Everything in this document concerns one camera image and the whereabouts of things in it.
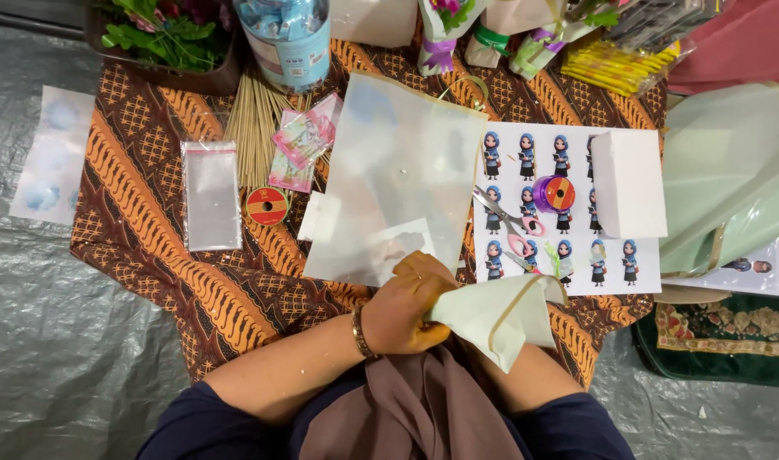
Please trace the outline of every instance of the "plastic jar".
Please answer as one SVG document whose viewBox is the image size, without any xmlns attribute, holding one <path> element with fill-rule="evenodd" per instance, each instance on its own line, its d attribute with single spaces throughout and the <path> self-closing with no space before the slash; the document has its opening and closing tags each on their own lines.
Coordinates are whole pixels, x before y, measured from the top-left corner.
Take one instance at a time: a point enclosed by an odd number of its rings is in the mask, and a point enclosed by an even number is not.
<svg viewBox="0 0 779 460">
<path fill-rule="evenodd" d="M 320 86 L 330 69 L 329 0 L 234 0 L 264 76 L 282 92 Z"/>
</svg>

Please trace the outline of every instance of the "navy blue sleeve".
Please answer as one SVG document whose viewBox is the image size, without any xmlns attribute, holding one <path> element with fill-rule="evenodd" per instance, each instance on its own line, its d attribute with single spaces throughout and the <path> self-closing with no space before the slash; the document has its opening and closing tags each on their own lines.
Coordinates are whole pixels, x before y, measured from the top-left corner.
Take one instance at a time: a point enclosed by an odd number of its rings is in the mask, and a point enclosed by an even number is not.
<svg viewBox="0 0 779 460">
<path fill-rule="evenodd" d="M 513 417 L 534 460 L 635 460 L 606 409 L 576 393 Z"/>
<path fill-rule="evenodd" d="M 183 391 L 159 416 L 137 460 L 285 458 L 285 433 L 223 402 L 205 382 Z"/>
</svg>

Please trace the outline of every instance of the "person's hand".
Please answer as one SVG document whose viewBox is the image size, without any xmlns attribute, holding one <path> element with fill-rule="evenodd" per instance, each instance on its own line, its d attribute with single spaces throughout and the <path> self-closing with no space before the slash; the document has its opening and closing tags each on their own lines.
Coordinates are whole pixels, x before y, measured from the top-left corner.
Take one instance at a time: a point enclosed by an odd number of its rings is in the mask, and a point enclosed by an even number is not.
<svg viewBox="0 0 779 460">
<path fill-rule="evenodd" d="M 393 269 L 390 278 L 364 305 L 364 340 L 375 354 L 415 354 L 443 342 L 450 330 L 443 324 L 424 324 L 423 317 L 441 294 L 460 285 L 449 269 L 432 256 L 415 251 Z"/>
</svg>

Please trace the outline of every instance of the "brown basket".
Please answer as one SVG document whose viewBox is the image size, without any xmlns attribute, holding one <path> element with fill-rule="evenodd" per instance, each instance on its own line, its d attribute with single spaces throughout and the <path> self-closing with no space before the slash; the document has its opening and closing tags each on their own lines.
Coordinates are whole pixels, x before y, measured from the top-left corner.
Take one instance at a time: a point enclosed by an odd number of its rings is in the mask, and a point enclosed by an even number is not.
<svg viewBox="0 0 779 460">
<path fill-rule="evenodd" d="M 104 47 L 101 37 L 107 34 L 108 24 L 110 24 L 108 16 L 88 3 L 84 30 L 88 46 L 105 58 L 121 60 L 123 66 L 149 83 L 211 96 L 227 96 L 236 93 L 247 57 L 247 41 L 241 32 L 241 26 L 237 25 L 233 29 L 230 49 L 224 62 L 209 72 L 196 72 L 141 62 L 130 57 L 129 53 L 121 47 Z"/>
</svg>

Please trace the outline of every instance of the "green rug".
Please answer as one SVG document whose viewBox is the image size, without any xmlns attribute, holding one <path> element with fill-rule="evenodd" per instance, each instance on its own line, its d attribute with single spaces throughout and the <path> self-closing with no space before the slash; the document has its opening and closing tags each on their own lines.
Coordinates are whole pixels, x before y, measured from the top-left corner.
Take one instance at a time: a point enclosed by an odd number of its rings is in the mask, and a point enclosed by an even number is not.
<svg viewBox="0 0 779 460">
<path fill-rule="evenodd" d="M 656 304 L 633 331 L 646 363 L 665 377 L 779 386 L 779 298 Z"/>
</svg>

